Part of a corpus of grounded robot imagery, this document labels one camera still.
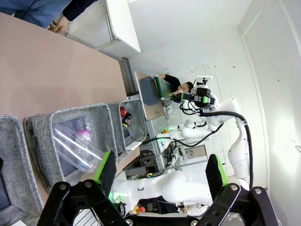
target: transparent plastic tube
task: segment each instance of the transparent plastic tube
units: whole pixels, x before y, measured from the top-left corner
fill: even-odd
[[[97,170],[103,159],[104,152],[64,123],[53,124],[53,139],[58,154],[85,173]]]

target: black hair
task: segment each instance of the black hair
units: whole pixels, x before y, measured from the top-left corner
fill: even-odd
[[[193,84],[190,81],[186,82],[186,84],[189,87],[189,92],[191,92],[191,90],[193,89]]]

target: green board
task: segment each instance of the green board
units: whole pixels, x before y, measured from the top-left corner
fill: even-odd
[[[172,93],[170,84],[160,77],[155,77],[160,98],[170,99],[169,94]]]

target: screw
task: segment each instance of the screw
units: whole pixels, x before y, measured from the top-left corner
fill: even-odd
[[[127,222],[127,224],[130,225],[130,226],[133,226],[133,225],[134,225],[134,224],[133,224],[133,221],[130,220],[130,219],[126,219],[126,222]]]
[[[231,185],[230,187],[231,187],[232,191],[236,191],[237,190],[237,187],[235,185]]]
[[[197,223],[198,223],[198,221],[197,220],[193,220],[192,222],[191,222],[191,226],[196,226],[197,225]]]
[[[66,186],[65,184],[60,184],[60,189],[61,189],[61,190],[65,190],[66,187],[67,187],[67,186]]]
[[[255,192],[256,192],[256,194],[260,194],[260,193],[261,193],[261,190],[260,190],[259,188],[256,188],[256,189],[255,189]]]
[[[85,186],[86,186],[86,187],[92,187],[92,183],[91,183],[90,181],[87,181],[87,182],[85,183]]]

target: gray bin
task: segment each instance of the gray bin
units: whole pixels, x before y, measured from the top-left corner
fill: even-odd
[[[53,139],[52,123],[89,116],[92,122],[91,142],[101,151],[113,151],[118,161],[110,109],[107,104],[74,107],[47,115],[36,115],[25,119],[25,134],[29,149],[42,181],[50,192],[53,185],[66,181],[76,185],[83,172],[58,156]]]
[[[34,179],[21,122],[11,115],[0,115],[0,225],[21,220],[36,225],[43,203]]]
[[[142,142],[146,138],[146,126],[142,104],[143,103],[140,99],[125,100],[118,103],[108,104],[111,111],[118,153],[124,152],[126,150],[126,146],[130,145],[132,142]],[[128,126],[128,132],[133,139],[128,141],[127,144],[122,130],[120,107],[125,107],[127,112],[132,115],[130,125]]]

